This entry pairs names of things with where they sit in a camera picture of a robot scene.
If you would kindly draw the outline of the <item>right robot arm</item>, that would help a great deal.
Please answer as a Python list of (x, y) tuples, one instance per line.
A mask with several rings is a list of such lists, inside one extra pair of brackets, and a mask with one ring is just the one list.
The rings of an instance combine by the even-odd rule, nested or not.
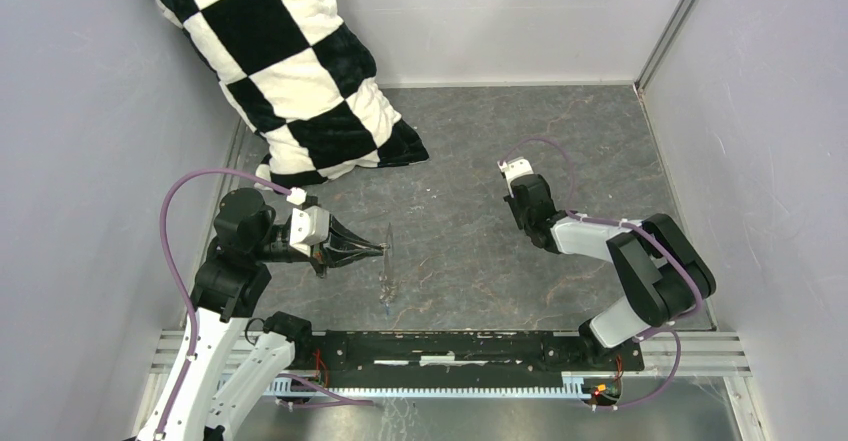
[(641, 221), (606, 220), (559, 210), (549, 184), (535, 173), (509, 176), (509, 205), (519, 230), (532, 244), (555, 254), (579, 255), (611, 264), (624, 295), (584, 322), (577, 353), (602, 369), (626, 341), (646, 339), (699, 311), (716, 291), (713, 273), (668, 215)]

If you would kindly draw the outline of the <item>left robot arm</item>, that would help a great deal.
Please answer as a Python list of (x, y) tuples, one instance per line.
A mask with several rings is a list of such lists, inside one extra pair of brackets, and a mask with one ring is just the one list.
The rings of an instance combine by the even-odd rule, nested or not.
[(188, 326), (177, 359), (139, 440), (231, 440), (254, 405), (286, 368), (314, 355), (312, 325), (285, 313), (265, 320), (248, 358), (221, 379), (236, 341), (250, 325), (270, 283), (271, 263), (306, 263), (317, 276), (388, 254), (347, 229), (314, 196), (297, 191), (285, 222), (254, 188), (221, 200), (215, 236), (188, 296)]

